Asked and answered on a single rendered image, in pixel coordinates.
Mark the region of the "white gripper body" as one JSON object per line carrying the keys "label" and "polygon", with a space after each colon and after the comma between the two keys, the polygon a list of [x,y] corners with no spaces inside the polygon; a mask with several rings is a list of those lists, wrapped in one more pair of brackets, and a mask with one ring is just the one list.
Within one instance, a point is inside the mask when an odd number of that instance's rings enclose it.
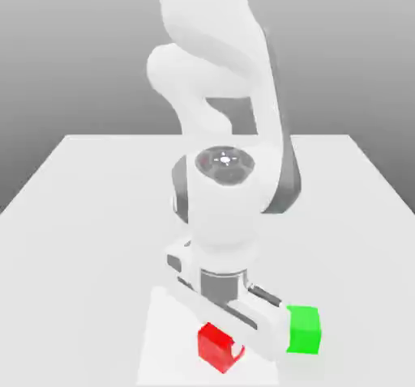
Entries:
{"label": "white gripper body", "polygon": [[276,307],[246,290],[227,304],[214,304],[176,277],[167,279],[166,287],[198,319],[212,323],[265,360],[275,362],[286,352],[289,311],[285,306]]}

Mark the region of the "small red cube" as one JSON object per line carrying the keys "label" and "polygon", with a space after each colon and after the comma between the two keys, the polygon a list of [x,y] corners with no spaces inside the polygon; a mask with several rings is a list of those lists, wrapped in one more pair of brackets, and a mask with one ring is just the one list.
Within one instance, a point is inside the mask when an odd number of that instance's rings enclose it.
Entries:
{"label": "small red cube", "polygon": [[211,322],[204,324],[198,331],[198,354],[218,372],[225,374],[240,359],[232,359],[230,347],[234,339]]}

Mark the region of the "small green cube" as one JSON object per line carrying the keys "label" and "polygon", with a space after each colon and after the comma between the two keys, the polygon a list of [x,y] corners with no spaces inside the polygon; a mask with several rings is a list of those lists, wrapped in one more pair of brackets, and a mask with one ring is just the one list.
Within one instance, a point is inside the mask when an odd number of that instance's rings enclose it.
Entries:
{"label": "small green cube", "polygon": [[317,355],[322,338],[319,311],[316,307],[288,305],[290,312],[287,353]]}

